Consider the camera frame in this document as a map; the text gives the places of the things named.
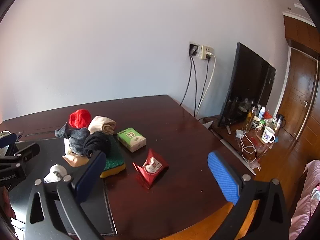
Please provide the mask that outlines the white grey sock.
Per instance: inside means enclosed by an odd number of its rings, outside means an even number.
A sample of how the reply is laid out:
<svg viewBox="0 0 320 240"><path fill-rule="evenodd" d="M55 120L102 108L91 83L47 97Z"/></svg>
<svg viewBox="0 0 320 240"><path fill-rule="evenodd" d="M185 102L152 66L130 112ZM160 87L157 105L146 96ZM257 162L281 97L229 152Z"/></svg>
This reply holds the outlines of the white grey sock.
<svg viewBox="0 0 320 240"><path fill-rule="evenodd" d="M50 168L49 173L44 177L45 183L55 183L63 179L67 175L67 170L59 164L55 164Z"/></svg>

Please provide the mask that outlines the black sock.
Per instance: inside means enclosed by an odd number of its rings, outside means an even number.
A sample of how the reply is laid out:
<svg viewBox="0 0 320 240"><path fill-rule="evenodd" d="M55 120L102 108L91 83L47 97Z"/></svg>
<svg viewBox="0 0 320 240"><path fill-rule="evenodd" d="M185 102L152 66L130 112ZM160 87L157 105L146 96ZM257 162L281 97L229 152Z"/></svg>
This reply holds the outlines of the black sock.
<svg viewBox="0 0 320 240"><path fill-rule="evenodd" d="M82 151L87 158L91 158L96 151L101 151L109 155L111 152L111 142L108 135L103 132L94 132L89 135L85 139Z"/></svg>

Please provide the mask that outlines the red snack packet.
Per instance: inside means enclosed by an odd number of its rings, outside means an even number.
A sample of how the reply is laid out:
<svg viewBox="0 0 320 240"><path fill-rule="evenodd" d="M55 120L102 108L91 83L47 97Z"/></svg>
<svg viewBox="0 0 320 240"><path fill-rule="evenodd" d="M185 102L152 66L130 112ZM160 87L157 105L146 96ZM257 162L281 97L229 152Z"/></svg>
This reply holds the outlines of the red snack packet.
<svg viewBox="0 0 320 240"><path fill-rule="evenodd" d="M168 162L155 150L149 149L147 158L142 166L132 163L147 189L150 189L160 176L169 168Z"/></svg>

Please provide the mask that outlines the tan snack packet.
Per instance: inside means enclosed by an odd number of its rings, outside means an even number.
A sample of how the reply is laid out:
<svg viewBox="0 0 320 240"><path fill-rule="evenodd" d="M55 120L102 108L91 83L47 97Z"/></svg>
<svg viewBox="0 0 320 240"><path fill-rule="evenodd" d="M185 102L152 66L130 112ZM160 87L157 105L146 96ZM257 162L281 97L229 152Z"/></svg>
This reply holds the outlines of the tan snack packet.
<svg viewBox="0 0 320 240"><path fill-rule="evenodd" d="M80 167L84 166L89 162L89 159L86 156L80 154L65 154L62 156L71 167Z"/></svg>

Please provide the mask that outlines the black desk mat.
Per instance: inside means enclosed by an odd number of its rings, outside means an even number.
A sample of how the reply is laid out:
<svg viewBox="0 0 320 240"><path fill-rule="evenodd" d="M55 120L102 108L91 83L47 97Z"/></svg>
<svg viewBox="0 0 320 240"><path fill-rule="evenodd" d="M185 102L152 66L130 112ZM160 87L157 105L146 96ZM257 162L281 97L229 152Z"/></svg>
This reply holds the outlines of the black desk mat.
<svg viewBox="0 0 320 240"><path fill-rule="evenodd" d="M34 142L19 142L23 149ZM35 142L37 156L25 165L27 177L10 191L17 219L25 224L25 239L104 239L117 234L106 188L98 179L87 200L75 201L71 182L76 168L65 165L67 175L59 182L45 183L44 177L54 164L62 164L61 139Z"/></svg>

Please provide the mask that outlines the green yellow sponge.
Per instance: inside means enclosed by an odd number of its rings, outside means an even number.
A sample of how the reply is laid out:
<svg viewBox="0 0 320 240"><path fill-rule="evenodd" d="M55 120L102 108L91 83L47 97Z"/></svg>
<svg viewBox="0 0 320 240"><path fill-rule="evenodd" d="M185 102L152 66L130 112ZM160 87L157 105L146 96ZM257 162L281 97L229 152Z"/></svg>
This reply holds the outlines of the green yellow sponge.
<svg viewBox="0 0 320 240"><path fill-rule="evenodd" d="M111 143L111 149L107 155L105 168L100 175L101 179L114 176L126 168L125 160L121 154L116 138L113 135L108 135L107 138Z"/></svg>

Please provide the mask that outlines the dark grey sock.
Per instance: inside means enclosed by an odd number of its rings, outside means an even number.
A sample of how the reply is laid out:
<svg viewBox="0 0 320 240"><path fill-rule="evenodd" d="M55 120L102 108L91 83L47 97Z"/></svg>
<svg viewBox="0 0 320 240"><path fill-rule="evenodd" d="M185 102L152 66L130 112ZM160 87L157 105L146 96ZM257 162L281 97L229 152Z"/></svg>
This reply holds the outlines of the dark grey sock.
<svg viewBox="0 0 320 240"><path fill-rule="evenodd" d="M73 153L84 155L83 146L90 135L90 131L84 128L73 128L66 122L60 129L55 130L57 138L69 140L69 147Z"/></svg>

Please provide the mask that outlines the white floral mug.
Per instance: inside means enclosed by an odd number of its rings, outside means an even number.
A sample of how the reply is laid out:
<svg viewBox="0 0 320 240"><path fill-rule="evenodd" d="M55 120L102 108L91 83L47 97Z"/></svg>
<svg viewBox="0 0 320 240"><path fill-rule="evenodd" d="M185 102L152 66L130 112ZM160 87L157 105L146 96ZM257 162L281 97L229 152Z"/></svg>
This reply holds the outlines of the white floral mug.
<svg viewBox="0 0 320 240"><path fill-rule="evenodd" d="M272 128L270 127L265 127L261 139L264 143L273 143L275 140L275 132Z"/></svg>

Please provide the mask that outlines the beige rolled sock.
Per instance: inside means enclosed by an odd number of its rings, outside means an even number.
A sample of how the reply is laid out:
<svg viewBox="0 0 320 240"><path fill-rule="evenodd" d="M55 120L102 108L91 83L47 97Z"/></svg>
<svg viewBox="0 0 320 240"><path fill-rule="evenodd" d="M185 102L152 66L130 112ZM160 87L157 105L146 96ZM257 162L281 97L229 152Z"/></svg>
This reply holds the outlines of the beige rolled sock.
<svg viewBox="0 0 320 240"><path fill-rule="evenodd" d="M88 130L91 134L94 132L103 132L106 135L112 135L116 127L116 122L104 116L95 116L89 124Z"/></svg>

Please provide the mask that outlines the green tissue pack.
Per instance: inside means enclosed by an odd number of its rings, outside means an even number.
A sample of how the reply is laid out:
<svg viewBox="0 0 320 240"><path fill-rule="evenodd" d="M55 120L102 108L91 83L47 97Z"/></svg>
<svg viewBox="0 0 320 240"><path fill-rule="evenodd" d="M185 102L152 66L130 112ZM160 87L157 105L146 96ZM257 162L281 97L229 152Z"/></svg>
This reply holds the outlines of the green tissue pack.
<svg viewBox="0 0 320 240"><path fill-rule="evenodd" d="M132 127L118 132L117 138L131 153L146 146L146 137Z"/></svg>

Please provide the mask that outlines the red rolled sock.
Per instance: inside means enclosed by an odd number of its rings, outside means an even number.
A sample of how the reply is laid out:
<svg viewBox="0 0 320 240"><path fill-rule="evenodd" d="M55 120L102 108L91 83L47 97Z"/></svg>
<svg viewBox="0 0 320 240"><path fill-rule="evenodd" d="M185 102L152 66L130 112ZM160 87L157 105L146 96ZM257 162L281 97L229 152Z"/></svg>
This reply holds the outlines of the red rolled sock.
<svg viewBox="0 0 320 240"><path fill-rule="evenodd" d="M92 117L88 110L79 109L69 115L69 125L72 128L87 128L91 123Z"/></svg>

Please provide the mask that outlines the glass bottle black cap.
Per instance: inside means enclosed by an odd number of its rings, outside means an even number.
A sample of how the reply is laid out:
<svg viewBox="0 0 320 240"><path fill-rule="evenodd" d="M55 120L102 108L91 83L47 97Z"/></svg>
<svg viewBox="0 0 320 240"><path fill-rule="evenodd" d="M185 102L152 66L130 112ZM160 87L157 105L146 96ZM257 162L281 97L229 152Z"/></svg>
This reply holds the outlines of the glass bottle black cap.
<svg viewBox="0 0 320 240"><path fill-rule="evenodd" d="M257 113L258 107L257 105L251 105L250 110L248 111L248 115L246 117L245 123L242 127L242 131L244 133L249 132L252 126L253 119Z"/></svg>

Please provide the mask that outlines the pink bed cover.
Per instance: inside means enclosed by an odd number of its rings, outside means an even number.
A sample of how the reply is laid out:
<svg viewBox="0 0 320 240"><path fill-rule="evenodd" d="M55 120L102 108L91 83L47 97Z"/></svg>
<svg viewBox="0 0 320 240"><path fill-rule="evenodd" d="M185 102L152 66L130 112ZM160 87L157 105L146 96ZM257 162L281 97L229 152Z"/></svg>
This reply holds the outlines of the pink bed cover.
<svg viewBox="0 0 320 240"><path fill-rule="evenodd" d="M319 205L319 160L313 160L306 164L304 171L306 178L301 197L291 218L289 239L297 239Z"/></svg>

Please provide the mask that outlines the black kettle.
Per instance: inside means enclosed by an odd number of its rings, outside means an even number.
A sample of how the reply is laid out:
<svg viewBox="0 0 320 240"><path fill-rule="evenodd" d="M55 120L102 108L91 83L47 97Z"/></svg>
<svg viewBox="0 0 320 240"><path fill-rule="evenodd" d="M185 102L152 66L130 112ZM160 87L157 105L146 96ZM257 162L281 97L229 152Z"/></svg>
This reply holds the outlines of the black kettle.
<svg viewBox="0 0 320 240"><path fill-rule="evenodd" d="M282 114L278 113L276 115L276 127L275 127L276 131L281 129L284 121L285 121L285 116L283 116Z"/></svg>

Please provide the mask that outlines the black television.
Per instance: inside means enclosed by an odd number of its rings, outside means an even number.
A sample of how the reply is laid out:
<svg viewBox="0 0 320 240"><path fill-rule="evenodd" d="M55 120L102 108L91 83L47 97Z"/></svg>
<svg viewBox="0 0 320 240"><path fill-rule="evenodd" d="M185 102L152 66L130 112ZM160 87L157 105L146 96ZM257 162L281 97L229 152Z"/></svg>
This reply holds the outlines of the black television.
<svg viewBox="0 0 320 240"><path fill-rule="evenodd" d="M265 107L276 75L257 53L238 42L231 81L220 113L219 126L243 122L252 105Z"/></svg>

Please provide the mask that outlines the brown wooden door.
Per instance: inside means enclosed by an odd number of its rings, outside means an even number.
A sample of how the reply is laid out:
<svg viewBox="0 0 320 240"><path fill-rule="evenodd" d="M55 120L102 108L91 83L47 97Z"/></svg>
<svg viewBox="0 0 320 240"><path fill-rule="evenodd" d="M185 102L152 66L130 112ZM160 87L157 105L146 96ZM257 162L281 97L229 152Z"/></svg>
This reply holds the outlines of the brown wooden door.
<svg viewBox="0 0 320 240"><path fill-rule="evenodd" d="M317 75L316 59L291 49L287 82L278 113L284 116L283 128L298 137L309 110Z"/></svg>

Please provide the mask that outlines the white wall power socket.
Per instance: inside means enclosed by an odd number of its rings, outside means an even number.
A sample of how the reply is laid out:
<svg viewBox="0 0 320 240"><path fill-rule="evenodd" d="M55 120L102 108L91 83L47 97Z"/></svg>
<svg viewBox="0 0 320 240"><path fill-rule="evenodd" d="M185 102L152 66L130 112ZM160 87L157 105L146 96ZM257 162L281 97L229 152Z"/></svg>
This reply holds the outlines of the white wall power socket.
<svg viewBox="0 0 320 240"><path fill-rule="evenodd" d="M200 46L200 59L210 60L213 56L213 48L205 45Z"/></svg>

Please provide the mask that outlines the black wall socket plug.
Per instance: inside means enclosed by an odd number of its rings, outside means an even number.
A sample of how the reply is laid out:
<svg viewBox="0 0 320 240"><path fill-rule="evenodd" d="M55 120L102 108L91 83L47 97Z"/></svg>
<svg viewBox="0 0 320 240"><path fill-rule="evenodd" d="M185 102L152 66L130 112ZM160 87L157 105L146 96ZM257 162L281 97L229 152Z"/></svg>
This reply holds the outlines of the black wall socket plug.
<svg viewBox="0 0 320 240"><path fill-rule="evenodd" d="M198 51L199 51L199 45L193 44L193 43L189 44L189 54L191 56L196 56L198 54Z"/></svg>

